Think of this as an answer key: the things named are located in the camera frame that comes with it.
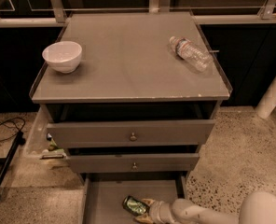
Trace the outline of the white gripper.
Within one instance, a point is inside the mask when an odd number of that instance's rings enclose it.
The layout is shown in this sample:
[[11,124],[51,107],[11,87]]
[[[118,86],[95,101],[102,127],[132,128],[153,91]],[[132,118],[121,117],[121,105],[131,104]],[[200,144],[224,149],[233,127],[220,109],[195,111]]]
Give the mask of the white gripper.
[[135,218],[141,224],[173,224],[174,218],[169,203],[154,199],[142,199],[142,202],[150,206],[149,214],[143,214]]

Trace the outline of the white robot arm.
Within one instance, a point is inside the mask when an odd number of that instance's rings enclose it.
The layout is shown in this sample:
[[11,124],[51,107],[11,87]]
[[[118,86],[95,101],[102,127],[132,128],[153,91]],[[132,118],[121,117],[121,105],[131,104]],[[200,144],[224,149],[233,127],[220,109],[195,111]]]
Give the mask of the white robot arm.
[[258,107],[221,108],[184,195],[152,203],[158,224],[276,224],[276,77]]

